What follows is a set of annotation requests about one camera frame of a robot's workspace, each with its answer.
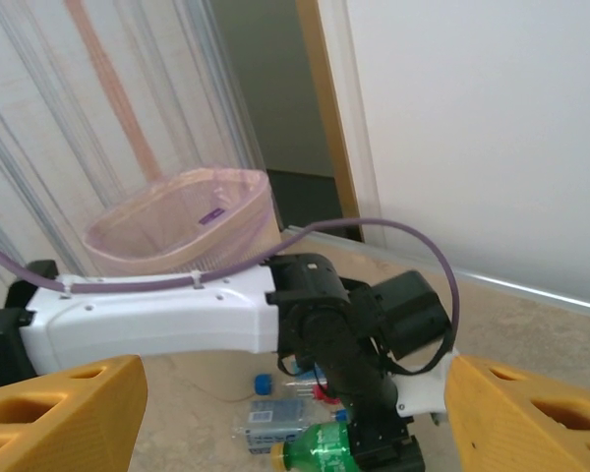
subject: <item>floor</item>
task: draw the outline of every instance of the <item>floor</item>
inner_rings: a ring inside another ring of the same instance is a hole
[[[282,224],[306,226],[324,219],[340,218],[341,205],[331,177],[296,174],[268,170],[268,179],[277,202]],[[348,230],[339,228],[329,230],[334,236],[354,239]]]
[[[325,255],[340,275],[369,283],[407,269],[306,239],[292,251]],[[443,277],[423,273],[447,305]],[[470,282],[460,282],[460,291],[461,353],[590,389],[590,318]],[[130,472],[271,470],[265,456],[251,456],[231,437],[234,419],[245,411],[252,393],[254,375],[274,370],[274,355],[196,352],[147,358],[145,367],[148,405]],[[461,471],[448,424],[435,427],[423,415],[410,430],[420,442],[428,472]]]

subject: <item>bottle label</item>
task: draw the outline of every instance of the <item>bottle label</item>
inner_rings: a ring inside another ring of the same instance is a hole
[[[350,454],[347,429],[341,423],[326,423],[317,430],[317,469],[322,472],[356,472],[358,466]]]
[[[274,444],[297,440],[305,430],[304,414],[302,399],[252,401],[245,429],[249,452],[268,454]]]
[[[225,213],[225,210],[223,208],[215,208],[210,213],[206,214],[203,218],[201,218],[199,220],[199,224],[206,225],[206,224],[210,223],[211,221],[214,221],[215,219],[217,219],[219,216],[221,216],[224,213]]]
[[[273,418],[273,412],[270,410],[252,411],[249,414],[249,422],[250,423],[270,423],[272,418]]]

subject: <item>purple cable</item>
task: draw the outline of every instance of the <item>purple cable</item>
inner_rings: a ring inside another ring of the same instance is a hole
[[[456,283],[456,278],[452,271],[452,267],[448,263],[447,259],[443,255],[443,252],[437,245],[425,234],[421,233],[411,226],[407,226],[397,221],[391,221],[390,219],[383,218],[342,218],[342,219],[329,219],[327,221],[319,221],[312,223],[302,229],[301,232],[297,233],[290,239],[273,246],[271,249],[264,251],[257,256],[243,261],[239,264],[231,265],[226,268],[219,268],[217,270],[211,270],[209,272],[202,273],[201,282],[210,282],[219,278],[228,277],[235,273],[241,272],[253,266],[257,266],[262,263],[265,259],[274,256],[280,251],[284,251],[286,248],[292,246],[298,241],[302,240],[307,234],[313,231],[320,231],[331,228],[342,228],[345,226],[359,226],[359,225],[377,225],[377,226],[388,226],[391,228],[399,229],[405,233],[414,236],[422,243],[424,243],[435,255],[439,263],[442,265],[443,273],[448,281],[450,287],[450,295],[452,296],[452,314],[450,316],[450,322],[452,324],[452,338],[456,338],[456,333],[459,327],[459,311],[460,311],[460,296],[459,287]],[[25,280],[32,285],[37,287],[46,288],[48,290],[54,290],[56,292],[64,292],[66,287],[63,283],[57,280],[50,280],[36,273],[27,270],[21,265],[17,264],[6,254],[0,251],[0,266],[13,273],[16,277]],[[152,282],[121,282],[121,283],[75,283],[70,287],[72,293],[130,293],[130,292],[147,292],[154,290],[167,290],[171,288],[186,287],[193,285],[195,280],[192,276],[186,275],[179,278],[172,278],[166,280],[157,280]]]

